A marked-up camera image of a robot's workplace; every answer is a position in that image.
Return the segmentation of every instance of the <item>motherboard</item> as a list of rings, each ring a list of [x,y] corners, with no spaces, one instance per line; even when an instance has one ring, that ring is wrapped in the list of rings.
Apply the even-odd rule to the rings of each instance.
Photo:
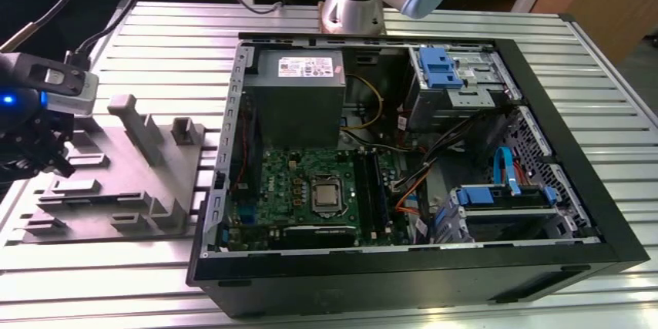
[[[299,233],[295,243],[302,246],[331,247],[347,241],[354,247],[382,246],[402,241],[406,226],[396,225],[389,209],[396,161],[389,151],[267,150],[259,199],[234,211],[231,249],[285,248],[278,243],[285,233],[289,239]],[[319,234],[327,237],[315,239]]]

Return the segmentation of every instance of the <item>blue led light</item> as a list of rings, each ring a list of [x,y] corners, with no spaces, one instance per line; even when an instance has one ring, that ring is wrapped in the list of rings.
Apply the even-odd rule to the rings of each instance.
[[[3,96],[3,103],[4,104],[14,104],[16,101],[16,97],[15,96]]]

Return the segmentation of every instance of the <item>yellow cable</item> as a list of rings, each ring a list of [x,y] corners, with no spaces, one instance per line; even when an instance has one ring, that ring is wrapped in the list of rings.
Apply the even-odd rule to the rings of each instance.
[[[380,110],[378,110],[378,115],[374,117],[374,119],[371,119],[363,125],[358,125],[358,126],[343,126],[343,127],[341,127],[341,130],[365,129],[366,127],[369,127],[370,125],[373,125],[378,121],[380,117],[382,117],[382,112],[384,112],[384,98],[382,98],[382,95],[380,94],[378,90],[374,88],[373,84],[369,82],[369,80],[366,80],[363,77],[361,77],[358,75],[353,75],[351,73],[347,73],[346,76],[354,77],[355,79],[361,80],[361,82],[363,82],[366,84],[366,86],[369,86],[370,90],[373,90],[374,94],[378,96]]]

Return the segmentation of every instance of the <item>floor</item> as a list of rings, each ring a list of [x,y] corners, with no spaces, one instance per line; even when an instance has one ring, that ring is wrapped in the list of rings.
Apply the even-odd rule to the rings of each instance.
[[[642,40],[617,69],[658,114],[658,48],[652,46],[650,40]]]

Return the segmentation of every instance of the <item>connector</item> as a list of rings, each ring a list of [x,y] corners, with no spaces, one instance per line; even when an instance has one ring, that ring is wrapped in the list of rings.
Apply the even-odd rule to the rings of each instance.
[[[75,66],[85,71],[89,71],[93,67],[93,61],[90,60],[86,52],[71,52],[70,50],[67,50],[65,63],[67,65]]]

